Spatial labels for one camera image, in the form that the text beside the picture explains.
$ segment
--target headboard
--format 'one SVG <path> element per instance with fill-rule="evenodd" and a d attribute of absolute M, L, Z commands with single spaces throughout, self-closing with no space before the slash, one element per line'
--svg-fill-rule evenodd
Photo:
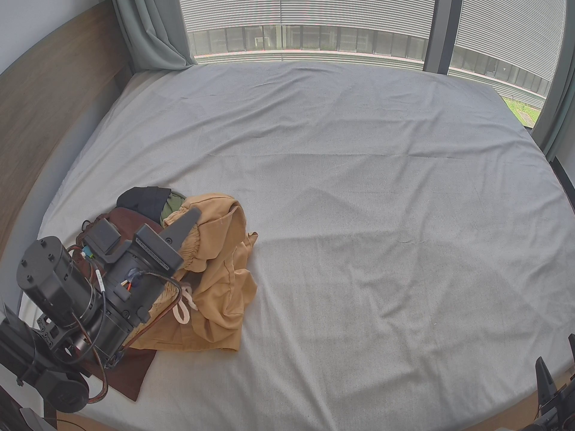
<path fill-rule="evenodd" d="M 0 75 L 0 257 L 50 155 L 129 61 L 106 0 L 47 35 Z"/>

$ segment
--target gray bed sheet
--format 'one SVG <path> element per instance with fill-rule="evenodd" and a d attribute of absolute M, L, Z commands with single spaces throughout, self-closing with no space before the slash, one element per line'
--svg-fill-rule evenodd
<path fill-rule="evenodd" d="M 538 356 L 571 362 L 575 215 L 488 86 L 335 63 L 141 74 L 40 235 L 72 243 L 146 185 L 240 200 L 259 288 L 238 353 L 159 353 L 137 402 L 82 411 L 103 423 L 455 430 L 533 392 Z"/>

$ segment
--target grass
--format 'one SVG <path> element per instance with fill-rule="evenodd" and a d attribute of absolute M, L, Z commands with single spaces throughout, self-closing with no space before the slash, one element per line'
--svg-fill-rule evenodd
<path fill-rule="evenodd" d="M 515 101 L 514 99 L 508 99 L 506 97 L 503 98 L 506 102 L 507 106 L 511 109 L 511 111 L 515 114 L 517 119 L 523 124 L 523 126 L 527 126 L 528 128 L 532 128 L 537 119 L 539 118 L 539 114 L 541 110 L 534 109 L 533 107 L 525 104 L 521 101 Z M 519 112 L 526 114 L 533 123 L 529 123 L 528 120 L 523 118 Z"/>

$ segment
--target maroon fabric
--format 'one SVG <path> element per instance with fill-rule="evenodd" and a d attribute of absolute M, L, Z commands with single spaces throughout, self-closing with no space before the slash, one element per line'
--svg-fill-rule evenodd
<path fill-rule="evenodd" d="M 162 231 L 162 227 L 154 221 L 148 219 L 125 207 L 117 207 L 106 214 L 99 215 L 94 222 L 88 224 L 82 233 L 76 238 L 76 244 L 84 246 L 82 240 L 86 232 L 100 219 L 107 219 L 113 224 L 122 235 L 121 241 L 132 240 L 134 233 L 142 224 L 149 225 L 156 233 Z M 79 251 L 74 251 L 72 258 L 78 265 L 78 268 L 88 276 L 90 273 L 90 265 L 82 258 Z M 122 360 L 113 368 L 106 369 L 106 377 L 108 384 L 116 391 L 122 393 L 126 398 L 136 400 L 140 394 L 140 388 L 149 366 L 154 360 L 156 350 L 154 349 L 135 349 L 128 348 L 124 352 Z M 91 374 L 102 380 L 102 372 L 100 367 L 92 361 L 85 361 L 82 363 L 83 367 Z"/>

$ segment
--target pile of clothes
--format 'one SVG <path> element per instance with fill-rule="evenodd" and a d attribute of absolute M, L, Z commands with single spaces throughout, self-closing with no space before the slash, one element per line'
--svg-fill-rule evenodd
<path fill-rule="evenodd" d="M 182 284 L 182 300 L 173 308 L 173 315 L 168 313 L 156 321 L 176 298 L 176 289 L 167 285 L 149 312 L 150 320 L 136 328 L 130 339 L 146 326 L 153 326 L 107 373 L 112 388 L 132 400 L 137 398 L 156 350 L 239 350 L 244 309 L 257 290 L 246 264 L 258 235 L 246 233 L 243 209 L 228 195 L 184 197 L 171 189 L 134 187 L 120 195 L 115 209 L 99 215 L 94 222 L 85 222 L 76 238 L 82 246 L 86 232 L 102 218 L 118 229 L 122 240 L 131 240 L 143 224 L 159 233 L 194 207 L 202 215 L 178 251 L 184 263 L 174 276 Z M 88 277 L 90 268 L 81 254 L 75 251 L 72 258 Z M 99 376 L 95 364 L 86 367 Z"/>

